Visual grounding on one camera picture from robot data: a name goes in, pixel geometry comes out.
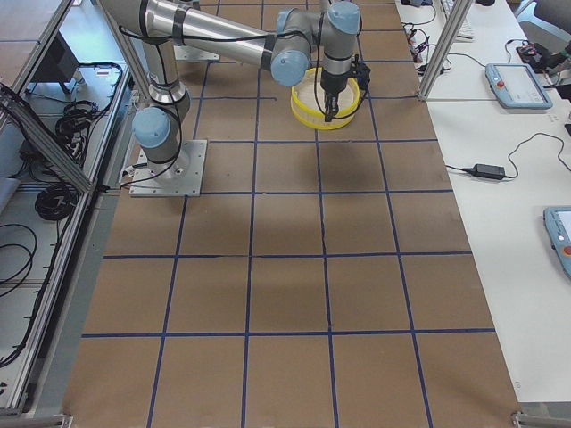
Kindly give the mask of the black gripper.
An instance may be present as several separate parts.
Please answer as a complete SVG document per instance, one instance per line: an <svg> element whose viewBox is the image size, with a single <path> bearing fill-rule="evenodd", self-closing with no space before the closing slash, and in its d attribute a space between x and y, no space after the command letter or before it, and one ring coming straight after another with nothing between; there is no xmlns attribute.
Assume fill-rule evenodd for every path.
<svg viewBox="0 0 571 428"><path fill-rule="evenodd" d="M325 56L320 76L320 85L325 93L325 122L331 122L338 114L338 96L346 88L351 74L351 55L344 58Z"/></svg>

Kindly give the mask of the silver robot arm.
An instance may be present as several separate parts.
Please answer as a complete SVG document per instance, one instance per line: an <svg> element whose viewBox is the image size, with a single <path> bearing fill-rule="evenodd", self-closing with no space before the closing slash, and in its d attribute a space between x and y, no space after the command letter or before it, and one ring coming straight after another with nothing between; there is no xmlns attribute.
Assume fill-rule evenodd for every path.
<svg viewBox="0 0 571 428"><path fill-rule="evenodd" d="M273 32L255 29L185 5L180 1L103 1L121 35L141 42L150 105L138 112L133 131L147 159L148 177L141 184L177 185L188 175L182 120L190 94L180 81L175 49L191 46L253 65L270 73L281 86L302 82L311 55L318 55L316 85L325 121L339 120L339 98L358 62L354 49L361 14L356 4L338 1L320 12L283 10Z"/></svg>

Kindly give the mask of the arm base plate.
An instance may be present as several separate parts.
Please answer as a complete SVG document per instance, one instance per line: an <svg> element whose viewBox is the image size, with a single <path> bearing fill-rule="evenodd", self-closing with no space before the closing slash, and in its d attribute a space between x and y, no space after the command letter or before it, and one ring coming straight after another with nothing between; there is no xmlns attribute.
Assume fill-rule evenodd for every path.
<svg viewBox="0 0 571 428"><path fill-rule="evenodd" d="M178 62L218 62L219 55L189 45L175 45L175 57Z"/></svg>
<svg viewBox="0 0 571 428"><path fill-rule="evenodd" d="M133 179L135 183L129 187L132 197L197 197L201 194L203 170L206 159L207 140L185 140L179 158L173 166L162 175L167 164L162 166L147 161L142 149L138 160L146 166L137 169Z"/></svg>

